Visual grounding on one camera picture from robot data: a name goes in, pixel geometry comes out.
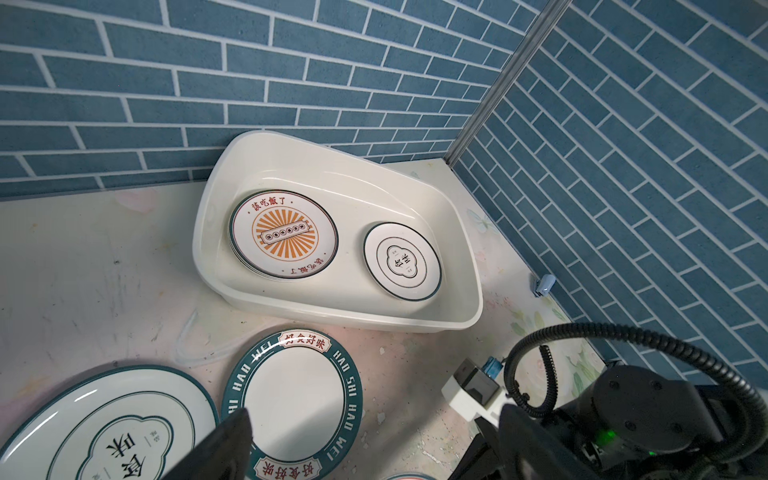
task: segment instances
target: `white plastic container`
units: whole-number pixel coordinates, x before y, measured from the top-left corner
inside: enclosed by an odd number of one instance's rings
[[[260,190],[291,190],[333,218],[339,249],[321,273],[278,282],[244,266],[230,247],[233,209]],[[363,259],[368,231],[397,222],[435,249],[442,283],[427,300],[400,300],[371,276]],[[356,328],[438,332],[465,329],[482,312],[482,293],[467,233],[451,201],[415,178],[272,132],[235,138],[222,153],[200,200],[192,253],[203,281],[237,309]]]

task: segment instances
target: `sunburst pattern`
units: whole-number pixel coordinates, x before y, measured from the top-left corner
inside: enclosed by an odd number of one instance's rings
[[[304,214],[292,208],[278,207],[270,209],[258,217],[256,223],[256,235],[258,236],[267,230],[282,227],[283,225],[301,221],[305,218]],[[311,224],[313,222],[311,222],[309,218],[306,219],[310,222],[307,224],[309,227],[308,231],[300,233],[295,237],[280,240],[272,245],[267,245],[259,239],[257,241],[259,247],[267,255],[281,260],[300,260],[307,257],[315,250],[315,246],[317,245],[317,232]]]

